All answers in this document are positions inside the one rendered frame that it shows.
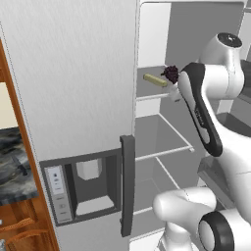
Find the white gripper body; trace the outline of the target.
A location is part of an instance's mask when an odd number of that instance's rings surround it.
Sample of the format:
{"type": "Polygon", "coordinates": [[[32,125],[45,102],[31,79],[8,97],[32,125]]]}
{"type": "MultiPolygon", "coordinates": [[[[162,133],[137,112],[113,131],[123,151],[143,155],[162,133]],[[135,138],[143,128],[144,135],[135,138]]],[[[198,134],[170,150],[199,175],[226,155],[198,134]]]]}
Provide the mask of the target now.
{"type": "Polygon", "coordinates": [[[169,97],[174,102],[178,102],[181,99],[181,95],[180,95],[178,87],[176,85],[173,85],[170,87],[169,97]]]}

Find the yellow butter stick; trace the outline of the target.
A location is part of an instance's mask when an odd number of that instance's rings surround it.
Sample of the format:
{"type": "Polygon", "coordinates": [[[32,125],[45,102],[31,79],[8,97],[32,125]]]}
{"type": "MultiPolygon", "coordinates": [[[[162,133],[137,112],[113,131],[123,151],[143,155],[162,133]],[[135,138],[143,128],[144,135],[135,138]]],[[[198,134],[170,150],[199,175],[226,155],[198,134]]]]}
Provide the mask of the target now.
{"type": "Polygon", "coordinates": [[[164,79],[161,79],[159,77],[150,74],[145,74],[143,76],[143,79],[162,87],[166,87],[168,85],[168,83],[164,79]]]}

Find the glass fridge shelf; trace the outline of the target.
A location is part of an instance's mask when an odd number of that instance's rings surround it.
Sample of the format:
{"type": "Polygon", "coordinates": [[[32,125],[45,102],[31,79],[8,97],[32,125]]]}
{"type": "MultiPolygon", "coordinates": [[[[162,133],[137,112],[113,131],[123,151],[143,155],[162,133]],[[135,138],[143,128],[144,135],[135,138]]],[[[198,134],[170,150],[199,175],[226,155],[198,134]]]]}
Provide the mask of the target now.
{"type": "Polygon", "coordinates": [[[185,150],[194,152],[194,147],[161,114],[136,119],[136,161],[147,160],[185,150]]]}
{"type": "Polygon", "coordinates": [[[151,211],[157,194],[179,189],[179,185],[158,157],[137,161],[135,174],[135,216],[151,211]]]}
{"type": "Polygon", "coordinates": [[[165,87],[158,86],[148,80],[143,78],[144,75],[150,74],[155,77],[158,77],[163,80],[167,80],[167,78],[162,75],[165,66],[157,66],[157,67],[148,67],[148,68],[138,68],[137,69],[137,86],[136,86],[136,97],[166,97],[170,92],[173,92],[177,89],[177,84],[172,84],[168,82],[168,85],[165,87]]]}

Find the grey fridge body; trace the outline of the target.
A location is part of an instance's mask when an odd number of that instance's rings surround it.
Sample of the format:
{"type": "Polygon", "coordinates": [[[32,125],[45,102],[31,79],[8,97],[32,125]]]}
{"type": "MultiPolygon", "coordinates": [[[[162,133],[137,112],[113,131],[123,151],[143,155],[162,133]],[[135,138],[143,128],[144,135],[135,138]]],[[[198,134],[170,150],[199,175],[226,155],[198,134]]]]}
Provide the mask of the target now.
{"type": "MultiPolygon", "coordinates": [[[[224,31],[237,35],[246,1],[146,0],[140,3],[138,67],[183,68],[196,60],[207,42],[224,31]]],[[[136,97],[136,118],[161,114],[194,147],[158,157],[179,188],[196,186],[197,170],[206,155],[183,101],[136,97]]],[[[151,211],[133,215],[129,251],[154,251],[165,224],[151,211]]]]}

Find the grey fridge door with dispenser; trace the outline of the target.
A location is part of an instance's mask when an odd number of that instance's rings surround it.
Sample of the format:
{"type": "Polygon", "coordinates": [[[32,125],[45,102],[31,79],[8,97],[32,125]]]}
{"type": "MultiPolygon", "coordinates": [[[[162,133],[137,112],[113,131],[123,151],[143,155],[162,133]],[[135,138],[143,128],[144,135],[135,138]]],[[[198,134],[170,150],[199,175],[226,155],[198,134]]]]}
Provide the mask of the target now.
{"type": "Polygon", "coordinates": [[[139,0],[0,0],[0,39],[59,251],[128,251],[139,0]]]}

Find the dark butter knife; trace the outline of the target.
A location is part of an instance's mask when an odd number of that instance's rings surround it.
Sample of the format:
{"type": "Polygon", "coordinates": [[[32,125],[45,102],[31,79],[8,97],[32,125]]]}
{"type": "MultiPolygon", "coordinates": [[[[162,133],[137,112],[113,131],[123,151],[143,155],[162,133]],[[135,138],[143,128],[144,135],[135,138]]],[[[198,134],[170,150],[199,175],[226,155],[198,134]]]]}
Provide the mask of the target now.
{"type": "Polygon", "coordinates": [[[23,164],[19,161],[19,159],[15,155],[12,155],[12,159],[13,159],[13,162],[17,165],[17,168],[23,174],[23,176],[27,176],[27,171],[25,167],[23,166],[23,164]]]}

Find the dark purple grape bunch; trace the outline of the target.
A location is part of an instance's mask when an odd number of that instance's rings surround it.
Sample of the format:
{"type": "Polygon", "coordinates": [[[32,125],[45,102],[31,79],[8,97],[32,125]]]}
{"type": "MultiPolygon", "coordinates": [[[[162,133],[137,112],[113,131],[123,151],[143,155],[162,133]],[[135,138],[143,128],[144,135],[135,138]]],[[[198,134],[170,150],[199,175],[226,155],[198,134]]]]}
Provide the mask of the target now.
{"type": "Polygon", "coordinates": [[[162,72],[172,84],[175,84],[178,80],[178,68],[176,66],[168,66],[162,72]]]}

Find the brown wooden cabinet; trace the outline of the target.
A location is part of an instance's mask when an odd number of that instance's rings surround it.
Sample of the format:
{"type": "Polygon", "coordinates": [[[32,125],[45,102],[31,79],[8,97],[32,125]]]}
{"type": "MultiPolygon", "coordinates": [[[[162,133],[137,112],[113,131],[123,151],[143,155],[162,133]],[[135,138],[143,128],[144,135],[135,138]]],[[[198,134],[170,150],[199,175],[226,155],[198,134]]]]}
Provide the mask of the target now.
{"type": "Polygon", "coordinates": [[[44,196],[43,189],[41,186],[41,181],[40,181],[39,174],[38,174],[36,164],[34,161],[34,157],[31,151],[29,139],[27,136],[27,131],[25,128],[25,121],[23,119],[21,107],[20,107],[18,97],[17,97],[17,91],[15,90],[15,87],[13,84],[13,80],[10,74],[9,66],[7,63],[7,59],[6,59],[6,55],[4,52],[1,39],[0,39],[0,80],[3,80],[7,84],[7,89],[9,92],[11,103],[14,109],[18,126],[20,128],[20,132],[21,132],[22,139],[25,146],[25,151],[27,153],[27,158],[29,160],[33,178],[36,184],[36,188],[38,190],[39,201],[35,204],[35,209],[38,211],[38,216],[40,217],[39,221],[43,224],[46,224],[49,230],[49,236],[50,236],[50,241],[52,245],[51,250],[59,251],[59,245],[56,239],[56,235],[54,232],[54,228],[53,228],[52,221],[51,221],[49,211],[48,211],[48,207],[46,204],[45,196],[44,196]]]}

